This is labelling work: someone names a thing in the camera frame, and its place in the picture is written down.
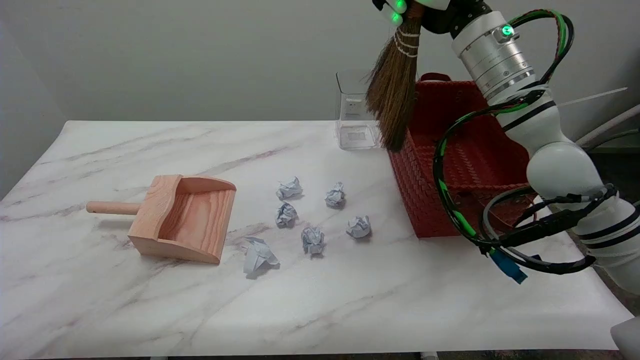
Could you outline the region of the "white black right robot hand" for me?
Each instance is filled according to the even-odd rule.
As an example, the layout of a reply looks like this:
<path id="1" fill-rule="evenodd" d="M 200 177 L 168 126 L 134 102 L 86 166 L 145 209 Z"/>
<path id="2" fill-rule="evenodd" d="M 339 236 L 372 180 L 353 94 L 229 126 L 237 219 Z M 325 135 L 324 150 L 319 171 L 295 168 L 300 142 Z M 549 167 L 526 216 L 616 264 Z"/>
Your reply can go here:
<path id="1" fill-rule="evenodd" d="M 421 26 L 432 34 L 450 34 L 452 38 L 480 16 L 493 9 L 484 0 L 373 0 L 371 2 L 393 25 L 418 18 Z"/>

